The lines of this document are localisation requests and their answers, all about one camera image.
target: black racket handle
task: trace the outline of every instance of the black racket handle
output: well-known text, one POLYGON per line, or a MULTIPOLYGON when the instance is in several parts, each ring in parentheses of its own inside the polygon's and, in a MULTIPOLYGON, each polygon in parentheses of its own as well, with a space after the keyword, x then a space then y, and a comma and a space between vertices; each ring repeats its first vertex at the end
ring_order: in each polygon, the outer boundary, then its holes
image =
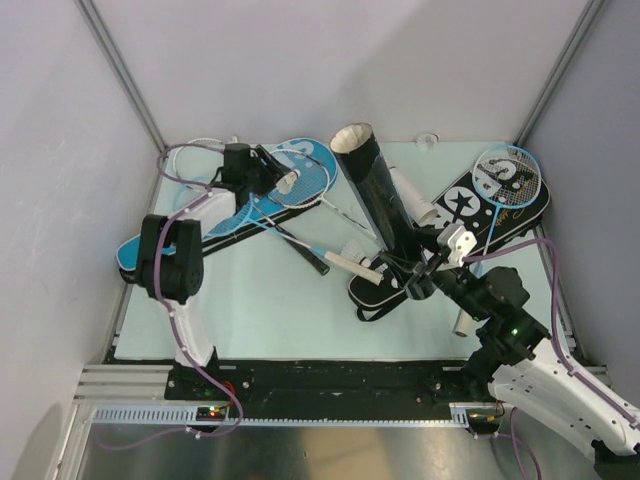
MULTIPOLYGON (((295 236, 293 236, 291 233, 289 233, 288 231, 286 231, 284 228, 282 228, 280 225, 275 225, 273 226, 273 228, 275 228, 276 230, 278 230, 280 233, 283 233, 285 235, 288 235, 292 238, 296 238, 295 236)), ((320 257, 318 257, 316 254, 314 254, 311 250, 309 250, 306 247, 303 247, 302 245, 298 245, 296 242, 292 242, 291 240, 289 240, 288 238, 285 238, 285 240, 287 241, 287 243, 289 245, 291 245, 293 248, 295 248, 298 253, 307 260, 307 262, 309 262, 311 264, 311 266, 313 268, 316 269, 316 271, 324 276, 327 273, 329 273, 329 265, 327 265, 326 263, 324 263, 320 257)))

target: black tube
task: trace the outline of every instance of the black tube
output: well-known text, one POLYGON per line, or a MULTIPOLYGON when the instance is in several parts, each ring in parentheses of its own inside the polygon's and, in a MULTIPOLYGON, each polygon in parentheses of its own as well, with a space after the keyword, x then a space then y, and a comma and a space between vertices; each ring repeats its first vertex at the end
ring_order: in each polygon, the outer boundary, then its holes
POLYGON ((407 261, 420 261, 422 248, 371 125, 356 123, 343 128, 329 147, 384 250, 407 261))

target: black base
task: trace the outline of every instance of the black base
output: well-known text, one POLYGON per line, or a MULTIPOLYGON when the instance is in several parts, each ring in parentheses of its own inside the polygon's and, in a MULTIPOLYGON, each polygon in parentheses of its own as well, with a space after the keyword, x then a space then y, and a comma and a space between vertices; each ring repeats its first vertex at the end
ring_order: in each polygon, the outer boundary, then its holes
MULTIPOLYGON (((486 393, 469 393, 469 379, 459 370, 463 363, 217 360, 206 370, 234 386, 246 418, 449 420, 449 402, 494 401, 486 393)), ((174 363, 165 399, 227 397, 192 368, 174 363)))

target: table surface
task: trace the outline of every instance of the table surface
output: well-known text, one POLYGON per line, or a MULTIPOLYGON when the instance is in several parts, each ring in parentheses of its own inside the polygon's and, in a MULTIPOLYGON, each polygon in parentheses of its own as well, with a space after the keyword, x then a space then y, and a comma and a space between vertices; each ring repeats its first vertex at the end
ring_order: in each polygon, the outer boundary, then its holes
MULTIPOLYGON (((495 142, 440 142, 421 150, 414 143, 382 144, 385 158, 435 198, 495 142)), ((189 178, 212 176, 222 157, 184 150, 180 171, 189 178)), ((179 186, 164 180, 155 212, 167 214, 179 186)), ((340 173, 327 199, 368 224, 340 173)), ((368 255, 375 243, 335 212, 318 206, 284 224, 316 245, 340 252, 355 238, 368 255)), ((551 292, 536 247, 485 262, 518 269, 531 294, 527 310, 549 327, 551 292)), ((451 333, 458 308, 441 292, 406 301, 383 319, 362 323, 347 294, 350 274, 332 267, 320 276, 281 238, 262 232, 205 258, 199 294, 206 328, 221 358, 235 359, 451 359, 468 358, 478 347, 474 335, 451 333)), ((126 360, 173 358, 174 340, 166 311, 134 287, 115 356, 126 360)))

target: racket handle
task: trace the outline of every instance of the racket handle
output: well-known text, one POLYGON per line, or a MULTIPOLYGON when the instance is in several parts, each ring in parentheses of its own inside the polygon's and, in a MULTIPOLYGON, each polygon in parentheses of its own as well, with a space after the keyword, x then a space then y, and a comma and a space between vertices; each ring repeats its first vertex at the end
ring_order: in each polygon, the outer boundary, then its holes
MULTIPOLYGON (((288 235, 291 238, 296 238, 290 232, 282 228, 280 225, 274 224, 273 228, 278 230, 280 233, 283 233, 284 235, 288 235)), ((289 245, 291 245, 302 256, 302 258, 304 258, 307 262, 309 262, 311 266, 315 268, 320 275, 324 276, 327 273, 329 273, 329 265, 324 263, 322 259, 320 259, 320 257, 318 257, 311 250, 309 250, 306 247, 303 247, 302 245, 298 245, 297 243, 292 242, 291 240, 288 240, 286 238, 285 238, 285 241, 289 245)))
POLYGON ((382 282, 382 274, 378 272, 374 272, 368 268, 363 267, 362 265, 358 265, 351 260, 348 260, 337 253, 326 252, 324 254, 324 258, 329 260, 331 263, 337 265, 340 268, 344 268, 345 270, 350 271, 358 275, 359 277, 364 278, 365 280, 369 280, 371 283, 375 285, 380 285, 382 282))

